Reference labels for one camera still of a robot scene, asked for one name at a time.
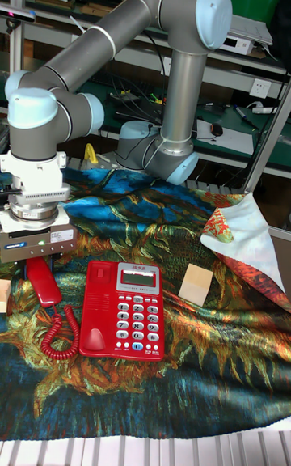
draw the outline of red telephone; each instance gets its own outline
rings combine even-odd
[[[158,266],[90,261],[79,352],[94,357],[162,360],[164,322]]]

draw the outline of coiled phone cord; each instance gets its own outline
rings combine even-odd
[[[80,338],[80,328],[78,325],[78,322],[76,321],[73,313],[73,309],[71,306],[65,306],[64,307],[64,312],[65,316],[70,324],[70,327],[73,330],[74,333],[74,340],[72,342],[72,345],[69,349],[66,351],[56,351],[52,346],[52,340],[53,338],[57,335],[59,330],[61,329],[62,326],[62,318],[59,313],[57,313],[57,310],[55,306],[53,306],[55,314],[53,315],[53,326],[49,329],[47,334],[44,337],[44,340],[41,343],[41,350],[44,354],[52,358],[53,360],[67,360],[68,358],[72,358],[75,354],[78,352],[78,343],[79,343],[79,338]]]

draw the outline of cable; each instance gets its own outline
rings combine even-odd
[[[120,77],[118,74],[115,74],[114,72],[111,72],[110,70],[108,71],[108,73],[109,73],[110,75],[112,75],[114,78],[119,78],[119,77]],[[145,94],[145,92],[144,92],[140,87],[138,87],[136,83],[133,83],[130,79],[125,78],[124,76],[123,76],[122,79],[123,79],[123,81],[126,81],[127,83],[129,83],[133,88],[136,88],[136,89],[140,92],[140,94],[143,95],[143,97],[150,103],[150,106],[151,106],[151,107],[153,106],[152,101],[149,100],[149,98],[148,98],[148,96]]]
[[[115,84],[115,81],[114,81],[114,77],[116,77],[117,79],[119,79],[121,88],[123,89],[124,93],[127,95],[127,91],[126,91],[125,88],[124,88],[124,84],[122,83],[121,77],[120,77],[119,75],[113,74],[113,73],[110,73],[110,75],[111,75],[112,85],[113,85],[113,88],[114,88],[114,90],[115,90],[116,95],[118,95],[119,97],[121,96],[121,95],[118,93],[118,90],[116,89],[116,84]],[[133,110],[133,108],[130,108],[129,105],[128,105],[128,103],[127,103],[126,101],[124,101],[121,97],[120,97],[120,101],[126,106],[126,108],[127,108],[128,110],[130,110],[130,112],[133,112],[133,113],[135,113],[135,114],[137,113],[135,110]],[[140,108],[140,107],[139,107],[133,100],[131,100],[130,98],[129,98],[129,101],[130,101],[131,103],[133,103],[133,104],[134,104],[134,107],[137,108],[137,110],[140,110],[140,111],[143,113],[143,115],[146,116],[147,119],[149,119],[149,118],[150,118],[150,119],[153,119],[154,121],[156,121],[156,124],[157,124],[157,118],[156,118],[156,117],[152,116],[150,113],[148,113],[148,112],[146,112],[145,110],[143,110],[142,108]]]
[[[121,87],[122,87],[122,89],[123,89],[123,91],[124,91],[124,94],[128,96],[128,92],[125,90],[124,84],[122,83],[122,78],[119,76],[118,79],[119,79],[119,81],[120,81],[120,85],[121,85]],[[151,119],[154,119],[155,121],[157,120],[156,117],[152,116],[151,114],[149,114],[148,112],[146,112],[145,110],[143,110],[141,107],[139,107],[138,104],[136,104],[131,98],[129,98],[129,101],[130,101],[131,103],[133,103],[134,107],[137,108],[137,110],[140,110],[141,113],[143,113],[147,118],[150,117]],[[136,113],[132,108],[130,108],[130,107],[128,106],[128,104],[127,104],[125,101],[123,101],[123,103],[126,105],[127,108],[129,108],[129,110],[131,110],[133,113]]]
[[[164,66],[164,62],[162,60],[162,54],[159,50],[159,47],[158,47],[158,44],[154,41],[154,38],[146,31],[144,30],[143,31],[145,33],[145,35],[150,39],[150,41],[152,42],[152,44],[154,45],[156,51],[157,51],[157,54],[158,54],[158,57],[160,59],[160,62],[161,62],[161,65],[162,65],[162,111],[161,111],[161,119],[163,120],[163,115],[164,115],[164,97],[165,97],[165,90],[166,90],[166,71],[165,71],[165,66]]]
[[[74,317],[74,313],[71,306],[65,306],[64,312],[66,318],[70,324],[70,327],[73,329],[74,333],[74,340],[72,345],[66,351],[56,351],[53,347],[51,347],[52,339],[57,335],[59,330],[62,326],[62,318],[59,313],[57,313],[56,308],[54,307],[55,315],[52,317],[53,319],[53,326],[47,332],[44,337],[44,340],[41,342],[41,350],[46,356],[49,356],[53,360],[67,360],[68,358],[72,358],[78,352],[78,343],[80,339],[80,328],[78,326],[78,322]]]
[[[117,151],[115,151],[114,153],[115,153],[118,157],[120,157],[121,159],[127,160],[127,159],[129,158],[130,154],[133,152],[133,150],[135,150],[135,149],[138,147],[138,145],[141,144],[142,141],[144,141],[145,139],[147,139],[147,138],[150,136],[150,131],[151,131],[151,129],[152,129],[152,126],[154,126],[154,124],[151,124],[151,125],[149,124],[149,125],[148,125],[148,129],[149,129],[148,134],[147,134],[145,137],[143,137],[142,139],[140,139],[140,140],[137,142],[137,144],[136,144],[131,150],[129,150],[129,152],[128,152],[128,154],[126,155],[126,157],[123,157],[122,155],[120,155],[119,153],[117,153]]]
[[[205,163],[205,165],[202,167],[200,173],[198,173],[197,177],[194,179],[194,182],[197,182],[200,175],[202,175],[203,171],[205,170],[206,166],[208,165],[208,162]]]

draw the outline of sticker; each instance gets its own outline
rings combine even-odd
[[[62,241],[70,241],[74,238],[74,230],[51,232],[51,243],[61,243]]]
[[[12,212],[17,215],[17,210],[12,208]],[[30,219],[30,220],[37,220],[37,213],[32,213],[29,210],[25,210],[23,212],[23,217],[25,219]]]
[[[27,242],[26,241],[22,241],[21,243],[11,243],[10,245],[5,245],[5,249],[6,250],[10,250],[11,248],[21,248],[21,247],[26,247],[27,246]]]

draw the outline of phone button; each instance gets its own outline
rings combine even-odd
[[[148,320],[150,322],[158,322],[158,315],[148,315]]]
[[[133,320],[144,320],[142,313],[133,313]]]
[[[129,310],[129,304],[127,303],[119,303],[117,307],[119,310],[126,310],[126,311]]]
[[[133,347],[133,351],[142,351],[143,350],[143,344],[141,344],[141,342],[134,342],[132,347]]]
[[[141,331],[134,331],[132,337],[134,340],[143,340],[145,335]]]
[[[133,304],[133,311],[144,311],[144,307],[141,304]]]
[[[157,333],[149,333],[148,340],[150,340],[151,342],[158,342],[159,336],[157,335]]]
[[[117,331],[116,336],[117,338],[127,338],[129,334],[127,331]]]
[[[119,313],[117,313],[117,319],[128,319],[129,317],[129,314],[126,313],[126,311],[120,311]]]
[[[149,313],[158,313],[158,309],[156,306],[148,306]]]
[[[116,326],[117,326],[117,328],[119,328],[119,329],[127,329],[128,326],[129,326],[129,323],[126,322],[126,320],[125,320],[125,321],[119,320],[119,321],[117,322],[117,325],[116,325]]]
[[[143,329],[144,325],[142,322],[133,322],[133,329]]]
[[[148,324],[148,330],[149,331],[158,331],[158,325],[157,324]]]

